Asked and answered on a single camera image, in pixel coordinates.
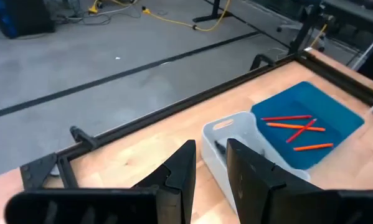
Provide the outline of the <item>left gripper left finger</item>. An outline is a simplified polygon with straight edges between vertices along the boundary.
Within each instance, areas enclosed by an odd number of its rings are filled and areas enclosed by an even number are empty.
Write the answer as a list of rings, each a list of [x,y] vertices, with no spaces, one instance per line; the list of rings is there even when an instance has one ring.
[[[196,142],[187,140],[156,170],[133,186],[153,191],[153,201],[138,212],[140,223],[191,222],[196,184]]]

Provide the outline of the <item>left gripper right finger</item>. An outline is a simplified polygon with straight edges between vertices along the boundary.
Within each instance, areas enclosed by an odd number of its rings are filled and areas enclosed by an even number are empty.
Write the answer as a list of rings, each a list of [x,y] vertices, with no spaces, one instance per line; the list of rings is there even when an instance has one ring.
[[[284,170],[236,139],[227,140],[227,172],[241,223],[334,223],[334,193]]]

